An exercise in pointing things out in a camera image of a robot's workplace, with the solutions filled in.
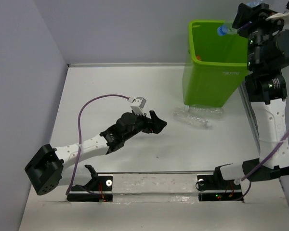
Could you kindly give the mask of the blue cap water bottle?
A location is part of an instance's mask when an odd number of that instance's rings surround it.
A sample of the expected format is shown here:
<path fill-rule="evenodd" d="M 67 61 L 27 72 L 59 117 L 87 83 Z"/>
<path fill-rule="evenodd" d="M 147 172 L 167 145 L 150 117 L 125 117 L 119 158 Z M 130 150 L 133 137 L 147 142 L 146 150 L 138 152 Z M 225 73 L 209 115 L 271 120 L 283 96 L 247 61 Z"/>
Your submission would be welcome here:
<path fill-rule="evenodd" d="M 249 7 L 256 7 L 257 5 L 264 3 L 263 0 L 254 0 L 250 1 L 248 3 L 245 3 L 245 5 Z M 233 22 L 235 20 L 236 14 L 233 15 L 232 18 L 229 20 L 226 20 L 223 25 L 219 26 L 217 28 L 217 34 L 218 36 L 225 36 L 225 35 L 234 35 L 237 33 L 237 30 L 232 27 Z"/>

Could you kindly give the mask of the large clear crushed bottle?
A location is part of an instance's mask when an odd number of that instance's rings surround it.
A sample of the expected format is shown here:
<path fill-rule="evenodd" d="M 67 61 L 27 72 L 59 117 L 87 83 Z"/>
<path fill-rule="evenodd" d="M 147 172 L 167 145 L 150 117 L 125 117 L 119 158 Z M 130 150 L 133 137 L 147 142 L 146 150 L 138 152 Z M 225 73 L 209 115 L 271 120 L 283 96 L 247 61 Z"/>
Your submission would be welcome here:
<path fill-rule="evenodd" d="M 194 128 L 211 128 L 211 124 L 209 121 L 194 114 L 191 114 L 190 112 L 181 108 L 175 108 L 173 110 L 173 118 L 182 124 L 192 126 Z"/>

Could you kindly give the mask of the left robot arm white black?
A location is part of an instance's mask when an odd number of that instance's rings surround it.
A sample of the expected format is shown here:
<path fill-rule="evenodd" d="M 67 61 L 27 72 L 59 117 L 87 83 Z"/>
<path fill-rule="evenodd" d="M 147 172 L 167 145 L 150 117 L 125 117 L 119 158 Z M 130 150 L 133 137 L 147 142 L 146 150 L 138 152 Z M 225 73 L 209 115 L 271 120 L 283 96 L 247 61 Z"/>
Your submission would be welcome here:
<path fill-rule="evenodd" d="M 80 143 L 53 148 L 50 144 L 41 146 L 25 167 L 37 195 L 45 195 L 62 182 L 63 173 L 79 162 L 101 155 L 107 155 L 122 148 L 127 140 L 136 134 L 159 134 L 167 125 L 154 111 L 150 116 L 124 113 L 115 124 L 100 134 Z"/>

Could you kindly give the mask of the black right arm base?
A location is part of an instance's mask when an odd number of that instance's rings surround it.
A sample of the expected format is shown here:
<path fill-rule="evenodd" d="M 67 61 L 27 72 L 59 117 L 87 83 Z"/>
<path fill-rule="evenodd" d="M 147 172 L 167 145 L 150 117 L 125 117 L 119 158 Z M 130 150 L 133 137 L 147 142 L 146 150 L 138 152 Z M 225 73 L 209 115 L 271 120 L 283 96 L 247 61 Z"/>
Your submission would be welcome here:
<path fill-rule="evenodd" d="M 218 166 L 211 174 L 197 175 L 195 188 L 201 202 L 244 201 L 240 182 L 225 180 Z"/>

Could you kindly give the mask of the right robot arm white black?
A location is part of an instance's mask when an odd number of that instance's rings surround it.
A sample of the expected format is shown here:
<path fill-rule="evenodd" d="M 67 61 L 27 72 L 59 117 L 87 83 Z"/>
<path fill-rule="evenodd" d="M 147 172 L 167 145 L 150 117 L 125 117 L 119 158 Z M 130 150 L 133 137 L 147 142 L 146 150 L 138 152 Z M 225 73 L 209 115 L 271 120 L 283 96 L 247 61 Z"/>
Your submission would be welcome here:
<path fill-rule="evenodd" d="M 256 182 L 289 175 L 287 87 L 281 72 L 289 66 L 289 30 L 284 28 L 289 24 L 289 2 L 286 9 L 275 12 L 262 0 L 242 3 L 231 23 L 218 29 L 221 36 L 237 33 L 248 40 L 245 88 L 260 142 L 258 158 L 215 168 L 212 183 L 218 189 L 230 180 Z"/>

